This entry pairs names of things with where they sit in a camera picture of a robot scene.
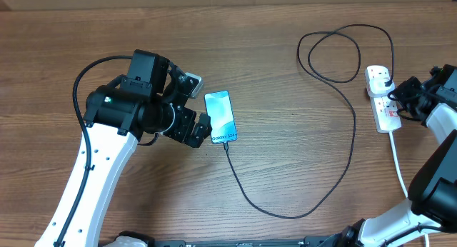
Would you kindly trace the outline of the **Samsung Galaxy smartphone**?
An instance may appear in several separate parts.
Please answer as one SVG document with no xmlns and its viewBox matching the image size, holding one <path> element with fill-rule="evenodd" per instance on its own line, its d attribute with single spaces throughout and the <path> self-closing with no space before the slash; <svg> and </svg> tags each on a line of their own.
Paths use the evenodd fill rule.
<svg viewBox="0 0 457 247">
<path fill-rule="evenodd" d="M 213 144 L 236 141 L 236 124 L 228 91 L 219 91 L 204 96 L 206 113 L 211 118 L 211 141 Z"/>
</svg>

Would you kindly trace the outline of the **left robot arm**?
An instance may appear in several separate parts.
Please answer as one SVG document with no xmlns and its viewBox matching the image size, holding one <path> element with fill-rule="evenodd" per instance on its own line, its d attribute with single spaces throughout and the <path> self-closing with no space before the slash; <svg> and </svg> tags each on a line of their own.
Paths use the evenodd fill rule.
<svg viewBox="0 0 457 247">
<path fill-rule="evenodd" d="M 58 207 L 37 246 L 97 246 L 104 218 L 120 175 L 144 133 L 167 136 L 198 148 L 211 133 L 210 118 L 185 107 L 204 81 L 169 59 L 135 50 L 126 57 L 127 74 L 91 92 L 82 112 L 82 77 L 103 62 L 96 60 L 76 77 L 72 101 L 81 127 L 81 145 Z"/>
</svg>

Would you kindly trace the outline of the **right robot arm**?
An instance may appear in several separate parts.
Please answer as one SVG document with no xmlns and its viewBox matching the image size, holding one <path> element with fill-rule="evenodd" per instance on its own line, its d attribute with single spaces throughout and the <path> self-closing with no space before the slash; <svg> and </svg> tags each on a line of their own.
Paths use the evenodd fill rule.
<svg viewBox="0 0 457 247">
<path fill-rule="evenodd" d="M 322 246 L 402 246 L 426 234 L 456 232 L 456 67 L 433 67 L 392 94 L 435 135 L 439 147 L 413 178 L 407 198 L 376 218 L 362 219 Z"/>
</svg>

